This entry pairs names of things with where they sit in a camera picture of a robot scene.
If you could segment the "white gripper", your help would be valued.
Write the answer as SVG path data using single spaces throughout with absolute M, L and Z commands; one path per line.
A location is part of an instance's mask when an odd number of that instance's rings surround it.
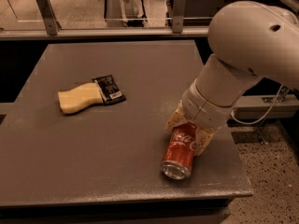
M 193 83 L 183 93 L 181 102 L 169 117 L 164 130 L 171 133 L 175 127 L 188 120 L 193 122 L 198 126 L 195 131 L 194 155 L 200 156 L 220 129 L 219 127 L 226 123 L 232 110 L 231 107 L 221 107 L 210 103 Z

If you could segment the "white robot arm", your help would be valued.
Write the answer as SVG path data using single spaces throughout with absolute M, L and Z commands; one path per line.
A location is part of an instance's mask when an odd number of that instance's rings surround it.
M 289 10 L 234 2 L 214 15 L 207 41 L 212 54 L 165 125 L 170 133 L 193 123 L 196 155 L 226 123 L 239 98 L 261 79 L 299 91 L 299 24 Z

